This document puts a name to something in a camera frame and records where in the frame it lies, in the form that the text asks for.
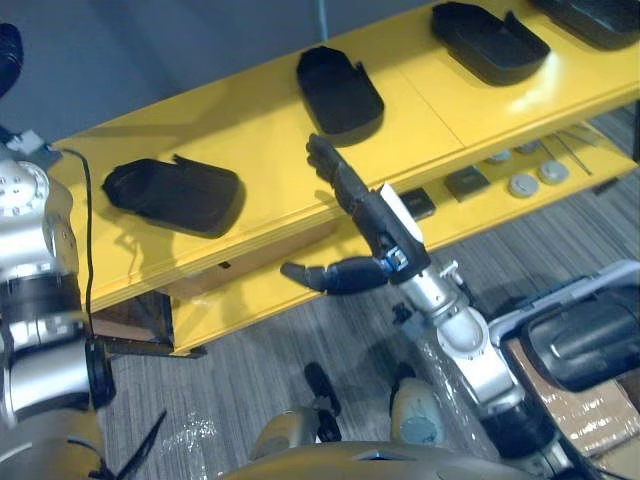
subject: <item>yellow shelf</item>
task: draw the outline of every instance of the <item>yellow shelf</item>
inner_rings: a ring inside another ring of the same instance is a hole
[[[496,11],[494,2],[479,2]],[[553,48],[534,77],[489,87],[449,57],[428,27],[431,7],[333,39],[362,60],[385,101],[382,128],[341,149],[370,185],[400,190],[640,96],[637,47],[601,52],[532,10],[509,2]],[[309,174],[314,130],[295,78],[293,53],[117,118],[59,146],[82,151],[94,180],[94,308],[100,310],[186,275],[304,232],[340,215],[326,184]],[[210,240],[149,225],[111,206],[99,188],[118,165],[173,153],[230,168],[247,186],[233,228]],[[72,225],[84,265],[86,198],[75,160],[52,174],[74,196]],[[86,272],[80,272],[84,284]]]
[[[508,192],[508,180],[514,173],[536,175],[537,167],[548,160],[540,149],[530,155],[514,154],[502,165],[479,165],[491,181],[491,186],[477,196],[459,203],[441,180],[429,182],[424,188],[437,206],[435,215],[419,222],[430,250],[494,227],[535,209],[549,205],[580,190],[598,185],[612,177],[631,171],[635,164],[601,139],[597,146],[587,145],[564,136],[565,143],[593,172],[588,175],[575,162],[565,147],[548,137],[545,145],[553,156],[570,171],[560,185],[540,182],[540,190],[528,199],[519,199]],[[313,175],[311,168],[307,175]],[[340,221],[337,231],[325,240],[296,252],[287,260],[306,265],[326,265],[339,259],[367,254],[364,240],[357,234],[350,219]],[[284,311],[317,294],[283,277],[281,261],[240,277],[221,288],[189,300],[174,300],[173,328],[176,353],[214,340],[244,328],[275,313]]]

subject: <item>robotic hand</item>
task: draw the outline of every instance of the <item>robotic hand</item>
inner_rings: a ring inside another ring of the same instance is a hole
[[[577,478],[600,478],[559,433],[538,399],[520,384],[500,350],[501,339],[521,326],[526,316],[507,315],[490,329],[470,305],[457,263],[441,271],[431,264],[419,226],[391,186],[369,191],[321,137],[312,135],[307,150],[309,163],[331,184],[338,203],[352,216],[373,255],[328,268],[286,263],[282,273],[329,294],[363,291],[387,282],[397,286],[409,307],[397,309],[396,323],[412,340],[425,335],[432,339],[505,461],[545,478],[570,471],[579,471],[582,476]],[[547,307],[542,302],[532,313]]]

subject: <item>gray carpet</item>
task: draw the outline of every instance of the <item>gray carpet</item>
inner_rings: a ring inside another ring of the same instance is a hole
[[[631,112],[594,122],[630,152]],[[485,312],[622,258],[640,257],[640,174],[601,196],[586,192],[434,253],[455,258]],[[102,412],[108,462],[120,468],[163,409],[168,417],[140,479],[215,478],[247,461],[274,415],[312,399],[302,369],[321,363],[343,405],[346,440],[388,438],[395,365],[426,374],[416,349],[391,325],[391,288],[320,298],[207,346],[198,360],[120,357],[118,395]],[[469,450],[469,431],[449,414],[451,448]]]

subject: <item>black plastic tray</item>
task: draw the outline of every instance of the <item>black plastic tray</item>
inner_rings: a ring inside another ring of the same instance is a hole
[[[382,98],[364,66],[353,67],[343,52],[307,50],[300,56],[297,75],[311,118],[334,145],[362,141],[382,124]]]
[[[451,56],[493,85],[531,76],[550,52],[512,12],[502,21],[482,7],[447,2],[433,9],[431,27]]]
[[[175,163],[145,158],[116,167],[102,185],[116,207],[162,227],[215,238],[224,235],[244,205],[244,185],[224,168],[178,155]]]
[[[563,28],[590,45],[624,48],[640,38],[638,0],[532,0]]]

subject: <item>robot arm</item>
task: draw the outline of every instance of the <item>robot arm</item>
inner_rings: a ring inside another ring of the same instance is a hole
[[[431,339],[504,459],[544,477],[579,464],[579,454],[567,454],[571,448],[566,442],[561,445],[544,407],[520,385],[499,346],[491,342],[486,319],[470,306],[457,264],[442,271],[431,264],[419,226],[393,189],[385,184],[378,191],[368,191],[331,144],[320,137],[312,135],[307,150],[309,162],[334,188],[338,203],[352,216],[372,257],[349,259],[326,270],[285,264],[282,273],[333,294],[366,290],[390,281],[409,304],[409,308],[398,309],[401,315],[396,323],[412,340]],[[349,284],[352,279],[356,279],[355,287]],[[544,458],[536,461],[534,457],[541,455]],[[531,467],[534,464],[544,467]]]
[[[2,478],[104,470],[95,410],[115,395],[111,368],[82,311],[71,195],[34,163],[58,156],[32,132],[0,145]]]

